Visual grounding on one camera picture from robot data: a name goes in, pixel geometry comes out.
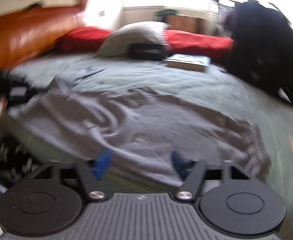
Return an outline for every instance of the logo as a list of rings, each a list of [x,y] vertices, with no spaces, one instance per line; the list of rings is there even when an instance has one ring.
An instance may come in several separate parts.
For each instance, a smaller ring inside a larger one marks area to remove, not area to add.
[[[146,196],[138,196],[136,198],[139,199],[139,200],[144,200],[144,199],[146,199]]]

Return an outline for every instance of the red pillow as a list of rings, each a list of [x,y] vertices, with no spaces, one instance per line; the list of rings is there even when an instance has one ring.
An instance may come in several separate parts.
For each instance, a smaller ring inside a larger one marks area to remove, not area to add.
[[[56,41],[64,52],[96,52],[112,31],[98,27],[76,28]]]
[[[203,55],[217,63],[224,63],[233,46],[230,38],[206,36],[184,31],[165,30],[171,54]]]

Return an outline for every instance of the wooden furniture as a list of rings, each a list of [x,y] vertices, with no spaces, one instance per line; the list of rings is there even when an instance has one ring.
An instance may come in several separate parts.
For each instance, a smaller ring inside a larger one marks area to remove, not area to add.
[[[56,39],[84,26],[82,6],[33,8],[0,16],[0,69],[43,54]]]
[[[208,21],[189,15],[168,15],[167,23],[171,30],[185,31],[189,33],[205,34]]]

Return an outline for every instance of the white pillow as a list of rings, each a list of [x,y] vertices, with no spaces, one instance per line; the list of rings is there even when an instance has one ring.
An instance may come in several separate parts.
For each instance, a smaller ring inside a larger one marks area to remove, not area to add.
[[[170,27],[163,22],[138,22],[125,25],[110,34],[97,51],[101,57],[127,54],[130,44],[156,43],[167,45],[163,31]]]

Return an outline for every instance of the book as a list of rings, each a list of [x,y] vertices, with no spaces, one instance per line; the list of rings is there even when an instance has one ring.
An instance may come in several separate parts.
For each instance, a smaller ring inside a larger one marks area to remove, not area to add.
[[[211,59],[207,56],[174,54],[167,58],[168,67],[204,72],[210,65]]]

